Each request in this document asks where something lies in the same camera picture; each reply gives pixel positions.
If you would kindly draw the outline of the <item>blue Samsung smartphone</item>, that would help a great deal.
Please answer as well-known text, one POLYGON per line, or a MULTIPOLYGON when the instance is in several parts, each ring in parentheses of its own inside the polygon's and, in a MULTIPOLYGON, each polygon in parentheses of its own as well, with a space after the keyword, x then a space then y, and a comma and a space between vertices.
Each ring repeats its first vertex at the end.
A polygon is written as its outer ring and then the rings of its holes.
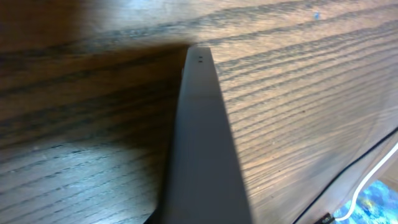
POLYGON ((192 46, 182 74, 160 199, 148 223, 251 223, 215 64, 192 46))

